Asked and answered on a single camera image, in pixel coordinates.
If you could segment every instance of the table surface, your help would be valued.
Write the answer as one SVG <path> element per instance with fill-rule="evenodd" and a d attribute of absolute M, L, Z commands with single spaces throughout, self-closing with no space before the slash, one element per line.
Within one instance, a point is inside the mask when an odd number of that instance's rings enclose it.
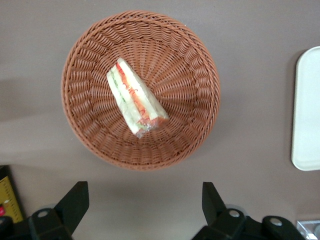
<path fill-rule="evenodd" d="M 93 155 L 61 103 L 70 48 L 93 23 L 126 10 L 168 15 L 210 51 L 221 82 L 212 132 L 189 158 L 137 172 Z M 0 2 L 0 164 L 11 165 L 27 214 L 88 181 L 76 240 L 191 239 L 206 224 L 202 183 L 257 221 L 320 218 L 319 171 L 291 162 L 295 67 L 320 45 L 318 0 L 10 0 Z"/>

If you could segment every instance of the sandwich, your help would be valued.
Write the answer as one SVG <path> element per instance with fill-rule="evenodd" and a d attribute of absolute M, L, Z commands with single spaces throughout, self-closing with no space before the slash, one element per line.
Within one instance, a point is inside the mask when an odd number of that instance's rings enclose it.
<path fill-rule="evenodd" d="M 119 58 L 106 78 L 124 120 L 135 136 L 141 138 L 169 120 L 155 95 L 125 60 Z"/>

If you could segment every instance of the black clamp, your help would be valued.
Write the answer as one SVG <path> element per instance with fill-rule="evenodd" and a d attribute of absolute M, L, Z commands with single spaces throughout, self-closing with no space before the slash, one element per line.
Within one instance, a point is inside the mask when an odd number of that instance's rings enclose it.
<path fill-rule="evenodd" d="M 266 216 L 259 223 L 238 209 L 227 208 L 211 182 L 203 183 L 202 210 L 208 225 L 192 240 L 305 240 L 283 217 Z"/>
<path fill-rule="evenodd" d="M 54 208 L 43 208 L 13 223 L 0 217 L 0 240 L 72 240 L 71 235 L 89 208 L 86 181 L 79 181 Z"/>

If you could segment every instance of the yellow tape measure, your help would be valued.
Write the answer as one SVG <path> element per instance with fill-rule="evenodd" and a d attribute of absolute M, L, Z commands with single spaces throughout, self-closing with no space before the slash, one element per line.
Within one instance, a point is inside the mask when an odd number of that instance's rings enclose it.
<path fill-rule="evenodd" d="M 14 223 L 23 220 L 9 177 L 0 180 L 0 216 L 9 216 Z"/>

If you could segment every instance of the wicker basket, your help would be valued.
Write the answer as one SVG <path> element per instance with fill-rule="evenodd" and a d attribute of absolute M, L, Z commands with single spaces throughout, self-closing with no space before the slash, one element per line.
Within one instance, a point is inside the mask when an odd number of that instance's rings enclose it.
<path fill-rule="evenodd" d="M 134 136 L 106 74 L 122 57 L 170 116 L 167 125 Z M 185 25 L 147 11 L 126 11 L 93 24 L 72 47 L 62 75 L 66 117 L 93 153 L 119 167 L 169 167 L 209 135 L 220 104 L 218 73 L 208 50 Z"/>

